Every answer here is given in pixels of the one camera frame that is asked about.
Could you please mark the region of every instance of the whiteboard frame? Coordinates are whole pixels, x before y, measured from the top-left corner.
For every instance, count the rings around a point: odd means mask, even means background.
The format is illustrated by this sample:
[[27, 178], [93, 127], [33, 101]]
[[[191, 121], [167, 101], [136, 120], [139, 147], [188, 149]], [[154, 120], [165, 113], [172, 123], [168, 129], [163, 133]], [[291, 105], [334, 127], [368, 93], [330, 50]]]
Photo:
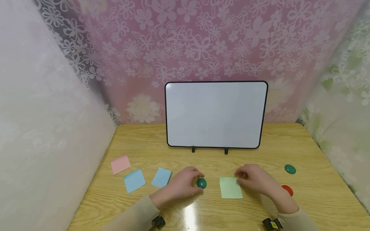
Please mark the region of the whiteboard frame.
[[261, 137], [262, 137], [262, 129], [263, 129], [263, 120], [265, 118], [265, 111], [266, 111], [266, 102], [267, 102], [267, 93], [269, 91], [269, 84], [264, 80], [245, 80], [245, 81], [171, 81], [167, 82], [164, 85], [164, 102], [165, 102], [165, 115], [166, 115], [166, 142], [169, 147], [193, 147], [193, 146], [174, 146], [168, 143], [168, 125], [167, 125], [167, 96], [166, 96], [166, 86], [167, 84], [177, 84], [177, 83], [236, 83], [236, 82], [264, 82], [266, 84], [266, 95], [265, 95], [265, 104], [263, 106], [263, 116], [261, 122], [261, 132], [259, 134], [259, 141], [257, 147], [221, 147], [221, 146], [195, 146], [195, 147], [203, 147], [203, 148], [228, 148], [228, 149], [257, 149], [261, 145]]

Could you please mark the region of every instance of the pink floral curtain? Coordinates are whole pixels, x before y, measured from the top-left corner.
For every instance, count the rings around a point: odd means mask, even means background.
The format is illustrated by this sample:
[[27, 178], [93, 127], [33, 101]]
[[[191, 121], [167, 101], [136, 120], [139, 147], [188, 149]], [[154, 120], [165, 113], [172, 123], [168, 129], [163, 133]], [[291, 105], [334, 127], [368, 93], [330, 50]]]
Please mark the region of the pink floral curtain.
[[81, 62], [96, 66], [86, 81], [100, 81], [121, 123], [164, 123], [166, 82], [224, 80], [266, 80], [265, 121], [295, 122], [363, 1], [76, 3], [71, 30], [91, 48]]

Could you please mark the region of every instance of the pink sticky note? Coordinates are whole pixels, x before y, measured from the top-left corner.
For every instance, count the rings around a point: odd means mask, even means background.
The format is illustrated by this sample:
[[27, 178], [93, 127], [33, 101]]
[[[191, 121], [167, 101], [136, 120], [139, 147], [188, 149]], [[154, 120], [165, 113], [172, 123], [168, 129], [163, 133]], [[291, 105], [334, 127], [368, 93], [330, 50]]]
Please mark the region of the pink sticky note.
[[131, 167], [130, 161], [128, 160], [127, 155], [120, 156], [111, 161], [111, 166], [113, 170], [113, 175], [122, 172], [123, 170]]

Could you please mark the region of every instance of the green floral curtain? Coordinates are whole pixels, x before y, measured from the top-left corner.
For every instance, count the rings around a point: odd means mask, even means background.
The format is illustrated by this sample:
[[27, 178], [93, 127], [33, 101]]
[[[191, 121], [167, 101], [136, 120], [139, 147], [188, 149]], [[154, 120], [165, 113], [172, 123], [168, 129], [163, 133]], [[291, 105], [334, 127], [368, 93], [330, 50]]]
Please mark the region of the green floral curtain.
[[338, 46], [299, 122], [370, 214], [370, 3]]

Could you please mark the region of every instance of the forearm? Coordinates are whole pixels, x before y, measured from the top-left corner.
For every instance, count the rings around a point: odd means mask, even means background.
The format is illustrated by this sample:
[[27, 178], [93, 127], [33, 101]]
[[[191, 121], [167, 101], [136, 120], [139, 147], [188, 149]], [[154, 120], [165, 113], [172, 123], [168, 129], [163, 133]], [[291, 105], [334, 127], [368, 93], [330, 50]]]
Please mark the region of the forearm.
[[279, 219], [284, 231], [318, 231], [310, 216], [299, 208], [297, 203], [286, 190], [279, 191], [271, 197], [278, 211]]
[[149, 230], [152, 220], [159, 215], [159, 210], [149, 196], [144, 196], [136, 204], [113, 219], [102, 231], [137, 231]]

